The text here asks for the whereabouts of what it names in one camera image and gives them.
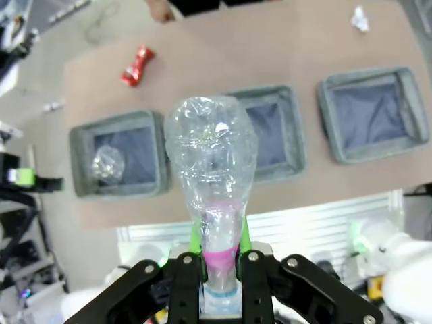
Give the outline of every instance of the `cardboard surface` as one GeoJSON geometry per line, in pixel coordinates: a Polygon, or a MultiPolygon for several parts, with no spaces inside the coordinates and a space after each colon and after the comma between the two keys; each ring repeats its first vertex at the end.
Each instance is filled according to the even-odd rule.
{"type": "MultiPolygon", "coordinates": [[[[253,86],[289,84],[300,104],[308,151],[303,177],[252,189],[248,214],[365,196],[432,181],[432,146],[360,165],[339,165],[329,152],[317,106],[326,76],[370,67],[407,65],[432,107],[427,68],[402,8],[376,0],[289,0],[205,13],[162,25],[142,37],[99,48],[65,71],[68,128],[135,109],[166,114],[186,97],[217,95],[253,86]],[[371,31],[350,20],[357,5],[371,31]],[[157,57],[138,88],[120,82],[140,44],[157,57]]],[[[432,111],[428,111],[432,125],[432,111]]],[[[87,227],[186,221],[181,188],[155,198],[86,201],[75,212],[87,227]]]]}

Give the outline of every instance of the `white radiator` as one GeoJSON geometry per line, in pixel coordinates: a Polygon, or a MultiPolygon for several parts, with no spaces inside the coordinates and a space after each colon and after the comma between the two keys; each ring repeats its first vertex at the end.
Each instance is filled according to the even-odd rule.
{"type": "MultiPolygon", "coordinates": [[[[388,215],[399,225],[404,224],[402,190],[311,207],[249,215],[250,237],[269,243],[277,259],[289,254],[303,254],[312,261],[327,259],[340,273],[344,259],[352,252],[349,223],[377,215],[388,215]]],[[[172,246],[188,243],[190,222],[163,225],[139,225],[118,229],[119,250],[124,262],[142,244],[156,246],[167,254],[172,246]]],[[[354,263],[347,263],[345,283],[358,281],[354,263]]]]}

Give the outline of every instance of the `crushed red can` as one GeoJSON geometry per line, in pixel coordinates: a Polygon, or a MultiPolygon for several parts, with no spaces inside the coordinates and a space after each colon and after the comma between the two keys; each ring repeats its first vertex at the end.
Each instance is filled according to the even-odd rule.
{"type": "Polygon", "coordinates": [[[144,68],[153,57],[155,52],[153,52],[148,47],[141,45],[136,52],[135,62],[127,67],[123,74],[121,75],[121,80],[128,86],[138,86],[142,79],[144,73],[144,68]]]}

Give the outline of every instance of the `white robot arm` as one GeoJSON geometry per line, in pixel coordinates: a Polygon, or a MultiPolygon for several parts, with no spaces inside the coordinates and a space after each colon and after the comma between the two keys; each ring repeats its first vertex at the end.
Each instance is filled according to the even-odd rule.
{"type": "Polygon", "coordinates": [[[385,275],[383,298],[390,309],[422,324],[432,323],[432,242],[411,238],[389,219],[369,219],[360,225],[361,275],[385,275]]]}

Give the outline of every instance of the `clear plastic bottle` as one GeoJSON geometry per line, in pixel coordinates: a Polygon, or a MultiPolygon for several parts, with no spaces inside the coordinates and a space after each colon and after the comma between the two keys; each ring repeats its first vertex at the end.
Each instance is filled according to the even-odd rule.
{"type": "Polygon", "coordinates": [[[125,169],[124,156],[115,147],[103,145],[94,155],[91,168],[96,179],[106,184],[117,184],[125,169]]]}
{"type": "Polygon", "coordinates": [[[205,291],[209,300],[224,297],[230,312],[226,298],[237,294],[235,255],[257,164],[257,136],[235,98],[194,97],[172,111],[165,137],[200,234],[209,277],[205,291]]]}

